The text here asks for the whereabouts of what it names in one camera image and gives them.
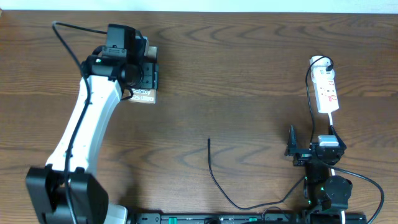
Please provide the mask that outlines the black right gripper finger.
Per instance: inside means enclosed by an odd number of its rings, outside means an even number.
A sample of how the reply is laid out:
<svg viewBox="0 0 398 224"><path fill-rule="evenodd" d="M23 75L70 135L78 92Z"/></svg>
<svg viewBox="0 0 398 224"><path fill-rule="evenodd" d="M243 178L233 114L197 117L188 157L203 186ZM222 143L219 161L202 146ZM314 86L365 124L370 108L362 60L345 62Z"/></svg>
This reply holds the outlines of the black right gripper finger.
<svg viewBox="0 0 398 224"><path fill-rule="evenodd" d="M339 135L336 133L335 128L333 125L330 125L328 128L328 132L331 135L334 135L338 141L338 147L341 149L346 149L346 144L343 142L343 140L339 137Z"/></svg>
<svg viewBox="0 0 398 224"><path fill-rule="evenodd" d="M287 146L285 148L284 155L285 156L293 156L295 153L297 153L298 150L298 145L297 145L297 139L296 139L296 134L294 131L294 126L291 125L289 129L289 138L287 142Z"/></svg>

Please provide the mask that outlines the Galaxy smartphone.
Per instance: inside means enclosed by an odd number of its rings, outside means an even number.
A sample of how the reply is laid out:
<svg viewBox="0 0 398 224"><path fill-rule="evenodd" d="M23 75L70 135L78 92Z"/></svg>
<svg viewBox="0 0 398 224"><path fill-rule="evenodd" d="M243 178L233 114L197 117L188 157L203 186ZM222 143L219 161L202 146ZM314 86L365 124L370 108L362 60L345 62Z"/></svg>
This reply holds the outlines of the Galaxy smartphone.
<svg viewBox="0 0 398 224"><path fill-rule="evenodd" d="M157 63L157 59L158 59L158 48L156 46L149 46L147 54L144 57L143 63ZM158 89L157 90L155 90L155 89L140 89L140 88L137 88L136 85L132 86L133 96L130 99L130 101L133 103L155 104Z"/></svg>

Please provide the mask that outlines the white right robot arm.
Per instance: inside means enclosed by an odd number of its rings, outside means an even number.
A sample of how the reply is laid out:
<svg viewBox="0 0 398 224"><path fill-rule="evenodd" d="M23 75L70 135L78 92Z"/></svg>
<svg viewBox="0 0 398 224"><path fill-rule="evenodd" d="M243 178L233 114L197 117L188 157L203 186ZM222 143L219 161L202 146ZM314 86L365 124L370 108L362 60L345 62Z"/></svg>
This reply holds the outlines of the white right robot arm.
<svg viewBox="0 0 398 224"><path fill-rule="evenodd" d="M294 166L305 168L304 196L309 207L301 212L304 223L341 223L341 213L348 209L353 184L350 180L332 175L330 170L345 153L346 144L333 126L328 135L320 135L318 141L307 149L298 148L298 141L291 126L284 152L293 157Z"/></svg>

